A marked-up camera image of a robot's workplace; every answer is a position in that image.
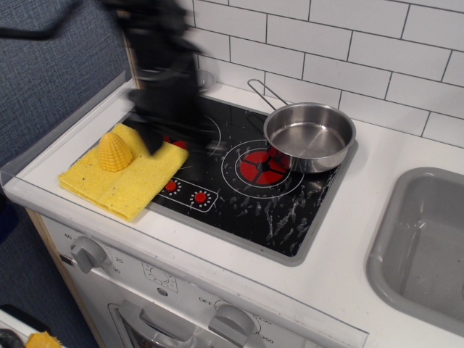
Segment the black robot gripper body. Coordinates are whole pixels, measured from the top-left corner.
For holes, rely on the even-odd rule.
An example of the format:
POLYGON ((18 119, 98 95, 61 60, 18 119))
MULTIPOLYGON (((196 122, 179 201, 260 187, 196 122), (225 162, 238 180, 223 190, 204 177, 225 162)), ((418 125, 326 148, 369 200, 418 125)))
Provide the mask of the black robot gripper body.
POLYGON ((137 111, 145 117, 169 123, 195 125, 202 112, 197 102, 199 86, 194 58, 181 54, 167 67, 139 67, 141 87, 129 93, 137 111))

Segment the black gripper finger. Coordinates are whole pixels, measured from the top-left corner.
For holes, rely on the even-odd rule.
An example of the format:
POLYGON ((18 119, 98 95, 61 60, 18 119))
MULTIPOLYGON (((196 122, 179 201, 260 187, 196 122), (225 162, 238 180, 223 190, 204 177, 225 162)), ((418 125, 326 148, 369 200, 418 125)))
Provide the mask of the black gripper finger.
POLYGON ((137 131, 150 155, 156 153, 162 146, 163 138, 159 130, 150 123, 136 123, 137 131))

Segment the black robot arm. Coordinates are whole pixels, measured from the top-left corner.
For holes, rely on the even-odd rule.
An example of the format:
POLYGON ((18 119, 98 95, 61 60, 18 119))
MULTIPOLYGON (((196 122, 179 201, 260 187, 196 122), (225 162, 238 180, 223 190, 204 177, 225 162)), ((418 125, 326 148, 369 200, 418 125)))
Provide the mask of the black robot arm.
POLYGON ((194 55, 198 48, 184 34, 186 10, 176 1, 103 1, 116 11, 134 58, 139 84, 129 93, 138 116, 132 125, 150 153, 163 136, 184 141, 197 152, 205 151, 209 138, 201 129, 197 103, 199 85, 194 55))

